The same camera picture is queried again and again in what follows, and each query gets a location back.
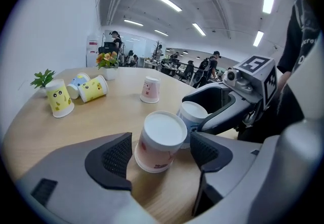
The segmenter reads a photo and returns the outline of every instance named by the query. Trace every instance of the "pink paper cup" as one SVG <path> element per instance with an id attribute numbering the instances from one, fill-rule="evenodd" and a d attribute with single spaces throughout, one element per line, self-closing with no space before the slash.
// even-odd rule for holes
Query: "pink paper cup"
<path id="1" fill-rule="evenodd" d="M 141 100 L 145 103 L 154 104 L 159 101 L 160 80 L 150 76 L 145 77 Z"/>
<path id="2" fill-rule="evenodd" d="M 186 125 L 177 115 L 153 112 L 145 118 L 134 152 L 135 160 L 140 168 L 149 173 L 163 172 L 172 164 L 186 137 Z"/>

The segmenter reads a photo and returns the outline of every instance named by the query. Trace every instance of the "black cap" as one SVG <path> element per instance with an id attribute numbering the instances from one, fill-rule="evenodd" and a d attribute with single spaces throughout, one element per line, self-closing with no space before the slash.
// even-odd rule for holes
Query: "black cap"
<path id="1" fill-rule="evenodd" d="M 214 52 L 214 55 L 218 55 L 219 58 L 222 57 L 221 54 L 219 53 L 219 51 L 215 51 L 215 52 Z"/>

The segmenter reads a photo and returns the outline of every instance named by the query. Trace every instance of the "camera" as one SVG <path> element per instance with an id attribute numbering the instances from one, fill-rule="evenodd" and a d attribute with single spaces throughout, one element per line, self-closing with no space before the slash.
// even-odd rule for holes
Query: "camera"
<path id="1" fill-rule="evenodd" d="M 236 81 L 241 78 L 241 73 L 236 69 L 229 69 L 227 71 L 227 76 L 224 79 L 226 84 L 230 86 L 235 86 Z"/>

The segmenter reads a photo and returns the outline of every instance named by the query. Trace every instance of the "green plant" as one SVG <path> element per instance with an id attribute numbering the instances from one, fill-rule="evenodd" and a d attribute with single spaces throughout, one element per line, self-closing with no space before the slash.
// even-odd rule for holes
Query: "green plant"
<path id="1" fill-rule="evenodd" d="M 52 70 L 46 70 L 44 75 L 40 73 L 35 73 L 34 75 L 38 78 L 35 78 L 35 80 L 30 83 L 30 85 L 35 85 L 35 88 L 37 87 L 45 87 L 46 84 L 52 81 L 53 75 L 55 74 L 55 71 Z"/>
<path id="2" fill-rule="evenodd" d="M 118 68 L 120 60 L 117 59 L 117 53 L 100 53 L 97 58 L 97 67 L 100 68 Z"/>

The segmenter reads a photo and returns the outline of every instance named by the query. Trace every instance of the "flower pot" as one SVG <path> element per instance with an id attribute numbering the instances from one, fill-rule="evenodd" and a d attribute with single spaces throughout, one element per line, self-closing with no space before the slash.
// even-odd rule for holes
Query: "flower pot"
<path id="1" fill-rule="evenodd" d="M 45 87 L 40 87 L 38 91 L 43 97 L 47 97 Z"/>
<path id="2" fill-rule="evenodd" d="M 106 80 L 113 80 L 117 77 L 117 68 L 101 68 L 101 70 Z"/>

